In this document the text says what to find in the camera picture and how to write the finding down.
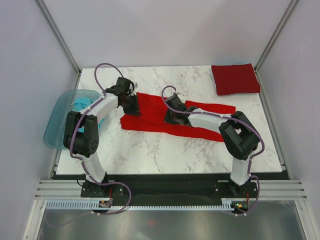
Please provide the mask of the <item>bright red t shirt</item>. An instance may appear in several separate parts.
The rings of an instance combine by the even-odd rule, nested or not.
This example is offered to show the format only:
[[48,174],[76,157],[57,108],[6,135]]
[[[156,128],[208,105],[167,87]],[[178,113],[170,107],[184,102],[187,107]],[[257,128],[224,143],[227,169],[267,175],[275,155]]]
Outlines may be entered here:
[[166,133],[178,137],[200,138],[223,142],[219,131],[191,127],[187,119],[178,120],[177,113],[168,113],[160,96],[138,93],[140,116],[125,114],[120,119],[123,130]]

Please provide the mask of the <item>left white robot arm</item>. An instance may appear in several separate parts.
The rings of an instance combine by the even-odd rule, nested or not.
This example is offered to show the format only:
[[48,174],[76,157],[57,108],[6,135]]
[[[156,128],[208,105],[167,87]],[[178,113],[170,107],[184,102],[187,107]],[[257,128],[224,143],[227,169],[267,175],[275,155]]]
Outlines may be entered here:
[[63,145],[71,158],[80,161],[85,182],[82,187],[99,197],[110,191],[108,175],[99,160],[99,123],[110,112],[121,107],[124,113],[140,116],[138,84],[119,77],[116,84],[102,91],[100,97],[81,111],[70,111],[66,116]]

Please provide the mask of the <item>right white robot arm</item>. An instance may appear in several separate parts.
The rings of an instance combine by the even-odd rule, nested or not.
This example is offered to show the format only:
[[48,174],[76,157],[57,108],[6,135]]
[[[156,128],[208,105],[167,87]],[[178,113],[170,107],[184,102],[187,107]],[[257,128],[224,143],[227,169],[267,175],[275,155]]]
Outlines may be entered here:
[[229,191],[235,197],[242,196],[250,182],[250,157],[260,142],[246,115],[236,111],[224,119],[216,113],[196,106],[187,107],[176,93],[164,102],[168,107],[164,117],[166,123],[191,127],[197,133],[200,130],[208,130],[222,136],[222,141],[232,156]]

